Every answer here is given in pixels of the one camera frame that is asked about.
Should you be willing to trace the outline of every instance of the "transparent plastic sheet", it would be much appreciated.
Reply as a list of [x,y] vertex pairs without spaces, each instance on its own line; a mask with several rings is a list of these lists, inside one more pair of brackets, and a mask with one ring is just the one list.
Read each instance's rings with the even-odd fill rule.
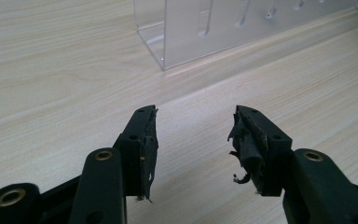
[[163,69],[357,6],[358,0],[134,0],[139,35]]

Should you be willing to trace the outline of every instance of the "tabletop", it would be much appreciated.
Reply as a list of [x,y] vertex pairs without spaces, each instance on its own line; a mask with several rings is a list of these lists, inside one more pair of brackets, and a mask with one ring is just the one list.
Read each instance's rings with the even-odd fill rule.
[[154,203],[128,197],[129,223],[286,223],[282,197],[232,181],[232,114],[258,109],[358,185],[358,11],[162,71],[131,0],[0,0],[0,188],[80,175],[145,105],[158,108]]

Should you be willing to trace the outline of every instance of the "slot in acrylic panel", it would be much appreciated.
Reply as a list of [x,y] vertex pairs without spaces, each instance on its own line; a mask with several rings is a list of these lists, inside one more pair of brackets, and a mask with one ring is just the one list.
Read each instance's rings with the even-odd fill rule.
[[163,69],[356,4],[357,0],[134,0],[139,35]]

